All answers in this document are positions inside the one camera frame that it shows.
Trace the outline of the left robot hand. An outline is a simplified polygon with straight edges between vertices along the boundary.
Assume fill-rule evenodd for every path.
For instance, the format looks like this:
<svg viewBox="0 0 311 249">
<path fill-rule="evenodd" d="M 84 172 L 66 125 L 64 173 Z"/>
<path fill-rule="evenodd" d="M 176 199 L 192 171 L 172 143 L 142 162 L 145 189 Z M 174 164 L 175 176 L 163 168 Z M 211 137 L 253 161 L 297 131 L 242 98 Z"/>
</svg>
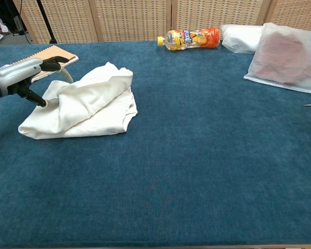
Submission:
<svg viewBox="0 0 311 249">
<path fill-rule="evenodd" d="M 23 62 L 0 68 L 0 98 L 17 94 L 37 106 L 45 107 L 46 101 L 30 89 L 32 79 L 40 72 L 59 72 L 70 83 L 73 79 L 61 65 L 68 59 L 55 56 L 45 60 L 40 58 L 27 59 Z"/>
</svg>

